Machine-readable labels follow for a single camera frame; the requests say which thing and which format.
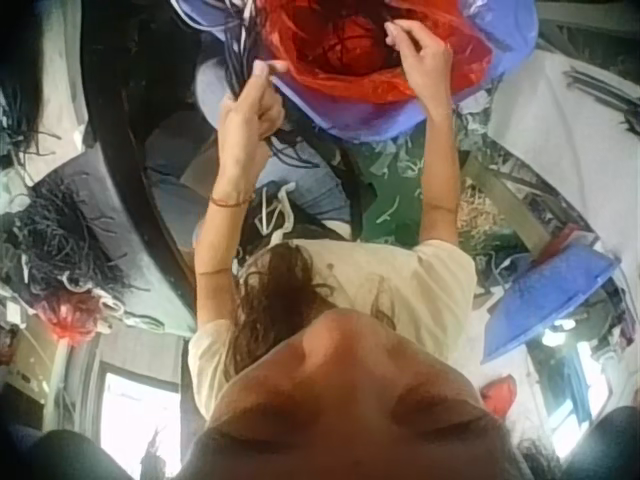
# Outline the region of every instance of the bracelet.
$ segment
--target bracelet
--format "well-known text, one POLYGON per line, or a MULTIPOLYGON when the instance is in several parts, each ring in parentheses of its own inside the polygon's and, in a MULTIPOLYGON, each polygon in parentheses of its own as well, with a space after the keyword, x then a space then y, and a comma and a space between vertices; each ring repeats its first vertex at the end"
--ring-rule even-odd
POLYGON ((237 208, 237 207, 242 207, 243 205, 249 205, 253 199, 256 198, 256 194, 252 193, 249 197, 245 198, 244 200, 241 200, 239 202, 226 202, 224 200, 218 200, 216 198, 213 198, 213 195, 211 195, 209 197, 209 201, 215 205, 216 207, 220 207, 220 208, 237 208))

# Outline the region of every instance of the wet hair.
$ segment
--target wet hair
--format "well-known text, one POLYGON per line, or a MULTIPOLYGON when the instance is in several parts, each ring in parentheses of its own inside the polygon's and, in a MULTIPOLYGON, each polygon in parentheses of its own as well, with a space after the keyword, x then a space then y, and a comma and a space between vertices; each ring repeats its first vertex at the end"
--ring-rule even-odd
MULTIPOLYGON (((238 302, 227 348, 227 381, 336 305, 333 288, 314 280, 313 261, 298 246, 282 243, 253 259, 237 285, 238 302)), ((384 285, 378 285, 370 314, 395 330, 393 305, 382 308, 384 285)))

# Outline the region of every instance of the red plastic bag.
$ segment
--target red plastic bag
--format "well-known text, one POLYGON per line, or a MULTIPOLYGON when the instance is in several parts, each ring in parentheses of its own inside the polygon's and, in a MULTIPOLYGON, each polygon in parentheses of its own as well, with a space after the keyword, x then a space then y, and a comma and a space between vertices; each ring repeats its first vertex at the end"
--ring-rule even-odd
MULTIPOLYGON (((277 58, 290 63, 302 85, 333 96, 367 103, 389 103, 414 97, 399 58, 394 59, 381 28, 371 21, 372 0, 341 0, 367 15, 328 22, 328 0, 259 0, 266 13, 263 38, 277 58)), ((398 16, 425 24, 453 50, 452 92, 482 81, 491 62, 491 48, 464 19, 455 0, 388 0, 398 16)))

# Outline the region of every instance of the red object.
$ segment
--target red object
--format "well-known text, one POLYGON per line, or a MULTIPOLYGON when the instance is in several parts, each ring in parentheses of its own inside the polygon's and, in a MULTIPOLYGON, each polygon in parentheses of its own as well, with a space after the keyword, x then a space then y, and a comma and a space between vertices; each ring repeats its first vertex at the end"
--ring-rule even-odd
MULTIPOLYGON (((372 8, 371 1, 344 0, 352 7, 362 5, 362 9, 372 8)), ((453 50, 453 93, 482 81, 491 63, 491 48, 462 16, 457 2, 388 0, 386 4, 401 11, 404 18, 422 22, 449 44, 453 50)), ((364 16, 328 25, 321 0, 258 0, 258 5, 267 12, 263 29, 266 43, 277 58, 289 62, 291 74, 302 85, 367 103, 415 96, 399 60, 393 68, 385 66, 394 52, 385 44, 383 28, 364 16)))
POLYGON ((580 227, 573 223, 564 227, 557 237, 552 238, 549 243, 544 246, 542 251, 538 254, 538 257, 533 261, 533 265, 542 265, 547 260, 551 260, 553 257, 558 255, 567 246, 567 242, 571 238, 571 235, 578 231, 580 231, 580 227))
POLYGON ((93 338, 101 314, 98 298, 90 293, 59 292, 48 296, 35 310, 57 339, 68 339, 72 345, 93 338))
POLYGON ((486 409, 502 420, 507 418, 517 395, 518 384, 513 375, 494 380, 480 390, 480 396, 486 409))

